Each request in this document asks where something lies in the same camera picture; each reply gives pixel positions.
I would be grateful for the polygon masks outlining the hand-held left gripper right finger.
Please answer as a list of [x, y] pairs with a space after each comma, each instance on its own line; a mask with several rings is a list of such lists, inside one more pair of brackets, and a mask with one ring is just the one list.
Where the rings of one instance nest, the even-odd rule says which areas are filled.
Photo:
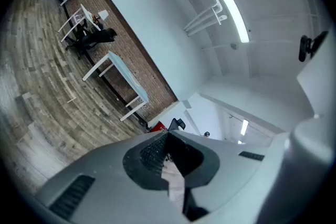
[[188, 220], [209, 216], [229, 202], [260, 167], [266, 146], [167, 134], [168, 196]]

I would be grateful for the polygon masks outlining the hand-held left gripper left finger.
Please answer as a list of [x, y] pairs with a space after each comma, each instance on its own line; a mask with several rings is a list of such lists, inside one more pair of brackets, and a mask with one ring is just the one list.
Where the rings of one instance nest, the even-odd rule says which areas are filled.
[[154, 135], [141, 134], [91, 150], [48, 180], [37, 192], [37, 200], [50, 208], [78, 176], [86, 175], [94, 182], [70, 222], [188, 222], [167, 191], [143, 189], [124, 170], [128, 149]]

